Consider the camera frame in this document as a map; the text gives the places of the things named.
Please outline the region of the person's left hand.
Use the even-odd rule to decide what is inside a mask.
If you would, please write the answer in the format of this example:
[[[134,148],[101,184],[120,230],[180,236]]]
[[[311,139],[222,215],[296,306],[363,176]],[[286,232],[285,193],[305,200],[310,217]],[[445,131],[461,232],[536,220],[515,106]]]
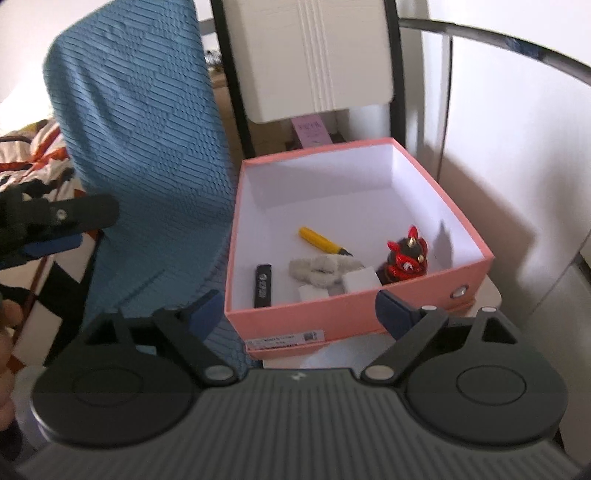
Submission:
[[[23,320],[21,307],[11,300],[1,302],[0,337],[0,430],[5,431],[15,418],[15,407],[11,399],[14,389],[14,374],[8,367],[13,352],[12,337],[8,329],[13,329]]]

